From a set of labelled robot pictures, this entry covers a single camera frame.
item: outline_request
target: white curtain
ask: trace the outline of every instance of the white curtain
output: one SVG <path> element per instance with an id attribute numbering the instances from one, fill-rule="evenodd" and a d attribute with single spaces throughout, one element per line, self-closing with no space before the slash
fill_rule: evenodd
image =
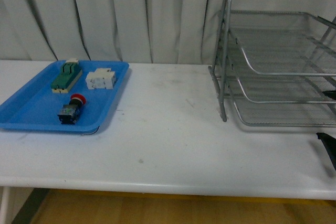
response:
<path id="1" fill-rule="evenodd" d="M 307 10 L 335 0 L 234 0 L 237 9 Z M 0 59 L 211 63 L 222 0 L 0 0 Z"/>

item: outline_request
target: wooden floor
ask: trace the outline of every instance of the wooden floor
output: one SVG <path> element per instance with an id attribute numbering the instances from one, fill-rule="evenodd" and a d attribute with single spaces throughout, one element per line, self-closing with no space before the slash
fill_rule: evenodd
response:
<path id="1" fill-rule="evenodd" d="M 31 223 L 336 223 L 336 205 L 325 200 L 51 190 Z"/>

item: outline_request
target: white table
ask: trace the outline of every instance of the white table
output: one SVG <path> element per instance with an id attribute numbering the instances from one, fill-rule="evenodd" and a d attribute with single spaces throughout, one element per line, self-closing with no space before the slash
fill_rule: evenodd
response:
<path id="1" fill-rule="evenodd" d="M 50 62 L 0 61 L 0 103 Z M 130 64 L 94 135 L 0 130 L 0 186 L 336 200 L 315 133 L 218 114 L 207 66 Z"/>

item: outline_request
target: blue tray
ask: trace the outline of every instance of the blue tray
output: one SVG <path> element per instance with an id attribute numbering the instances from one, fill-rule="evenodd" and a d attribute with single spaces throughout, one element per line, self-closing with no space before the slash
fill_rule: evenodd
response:
<path id="1" fill-rule="evenodd" d="M 0 106 L 0 128 L 73 133 L 92 133 L 98 129 L 116 97 L 129 67 L 128 63 L 79 61 L 83 74 L 70 92 L 53 93 L 50 84 L 58 76 L 64 62 L 50 64 Z M 113 89 L 87 88 L 85 78 L 88 72 L 97 68 L 111 68 L 115 71 L 117 80 Z M 74 93 L 84 95 L 87 103 L 82 107 L 75 125 L 61 124 L 57 114 L 63 104 L 69 103 L 70 96 Z"/>

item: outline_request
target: green terminal block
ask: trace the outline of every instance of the green terminal block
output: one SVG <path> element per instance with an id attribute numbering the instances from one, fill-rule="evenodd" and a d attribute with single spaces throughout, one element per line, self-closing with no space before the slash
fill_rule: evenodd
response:
<path id="1" fill-rule="evenodd" d="M 78 65 L 78 60 L 71 59 L 66 61 L 61 67 L 60 74 L 51 83 L 51 90 L 53 93 L 69 93 L 82 73 L 83 71 Z"/>

